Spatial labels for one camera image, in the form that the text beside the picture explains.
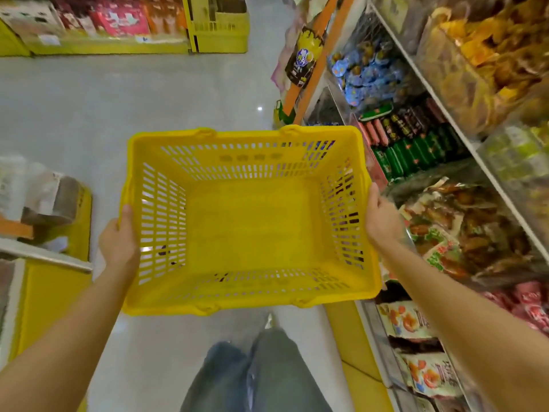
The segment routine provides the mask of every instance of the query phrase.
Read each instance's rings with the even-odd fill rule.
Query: yellow shopping basket
[[[381,279],[364,226],[370,183],[354,127],[135,135],[121,202],[134,207],[141,264],[124,311],[373,298]]]

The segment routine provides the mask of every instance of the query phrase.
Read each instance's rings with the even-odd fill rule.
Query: floor
[[[271,128],[279,93],[270,76],[292,14],[281,0],[247,1],[246,55],[0,60],[2,151],[20,152],[91,187],[92,243],[118,213],[126,141],[134,133]],[[333,410],[352,411],[324,309],[274,311]],[[89,410],[178,411],[208,348],[255,332],[264,314],[257,309],[207,318],[120,315],[89,389]]]

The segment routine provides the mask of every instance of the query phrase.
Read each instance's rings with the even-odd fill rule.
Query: person
[[[403,243],[392,203],[372,185],[366,232],[387,267],[429,318],[441,340],[499,412],[544,410],[549,342],[476,292],[440,274]],[[106,268],[65,317],[0,373],[0,411],[74,412],[86,393],[137,272],[140,250],[125,206],[120,226],[100,236]],[[266,327],[250,355],[213,346],[189,388],[184,412],[330,411],[295,343]]]

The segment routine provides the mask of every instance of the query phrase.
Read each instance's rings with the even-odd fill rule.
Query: leg
[[[261,332],[248,372],[253,412],[331,412],[298,346],[280,328]]]
[[[248,357],[230,343],[210,348],[185,396],[181,412],[243,412]]]

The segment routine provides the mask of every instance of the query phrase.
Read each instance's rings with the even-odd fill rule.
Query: hand
[[[135,275],[140,262],[140,248],[132,225],[132,207],[124,205],[118,219],[113,218],[100,235],[100,250],[106,268]]]
[[[378,250],[385,245],[393,245],[405,237],[402,216],[395,204],[382,197],[378,186],[373,183],[368,192],[366,209],[366,233],[370,242]]]

